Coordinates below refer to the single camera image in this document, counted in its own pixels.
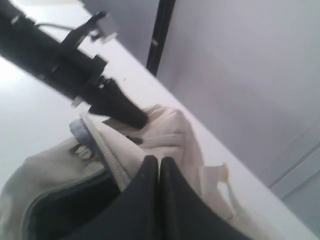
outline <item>white table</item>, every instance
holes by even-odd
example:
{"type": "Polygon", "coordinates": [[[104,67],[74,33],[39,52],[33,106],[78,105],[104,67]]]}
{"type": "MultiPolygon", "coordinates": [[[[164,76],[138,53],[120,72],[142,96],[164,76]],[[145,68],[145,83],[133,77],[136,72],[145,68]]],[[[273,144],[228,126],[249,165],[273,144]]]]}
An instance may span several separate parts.
{"type": "MultiPolygon", "coordinates": [[[[38,22],[52,22],[76,27],[89,18],[80,5],[25,7],[38,22]]],[[[63,39],[66,32],[49,29],[63,39]]],[[[172,106],[184,111],[199,140],[205,163],[229,168],[229,180],[241,205],[257,212],[274,226],[285,239],[317,239],[286,206],[283,205],[235,156],[223,146],[160,82],[157,81],[116,40],[105,45],[85,40],[81,48],[90,56],[99,53],[109,60],[105,75],[114,77],[125,93],[140,107],[153,104],[172,106]]],[[[69,123],[77,109],[32,76],[26,75],[11,63],[0,59],[0,186],[29,155],[63,141],[71,136],[69,123]]]]}

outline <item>white wall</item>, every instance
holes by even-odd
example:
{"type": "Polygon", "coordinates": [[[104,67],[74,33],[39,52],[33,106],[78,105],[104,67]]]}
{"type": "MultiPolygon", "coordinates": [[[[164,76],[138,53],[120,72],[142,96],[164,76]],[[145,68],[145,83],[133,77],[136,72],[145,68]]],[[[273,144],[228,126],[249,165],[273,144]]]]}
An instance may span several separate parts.
{"type": "Polygon", "coordinates": [[[320,1],[176,0],[158,78],[256,175],[320,115],[320,1]]]}

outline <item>canvas bag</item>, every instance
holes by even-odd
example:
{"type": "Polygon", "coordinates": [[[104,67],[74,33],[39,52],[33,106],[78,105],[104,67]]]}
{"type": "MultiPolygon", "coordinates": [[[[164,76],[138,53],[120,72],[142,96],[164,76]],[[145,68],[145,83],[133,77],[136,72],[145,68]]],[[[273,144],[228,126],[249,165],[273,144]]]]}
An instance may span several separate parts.
{"type": "MultiPolygon", "coordinates": [[[[279,239],[270,236],[269,229],[266,234],[264,226],[255,224],[256,219],[239,206],[233,209],[224,201],[217,184],[228,182],[228,170],[225,166],[204,167],[192,127],[181,111],[159,105],[145,111],[149,123],[141,130],[114,119],[101,123],[81,115],[121,191],[138,171],[144,156],[152,154],[159,160],[173,157],[194,191],[219,216],[254,239],[279,239]]],[[[100,161],[84,162],[79,155],[70,154],[77,144],[75,138],[68,139],[27,158],[15,171],[0,197],[0,239],[19,239],[24,214],[37,197],[86,181],[103,170],[100,161]]]]}

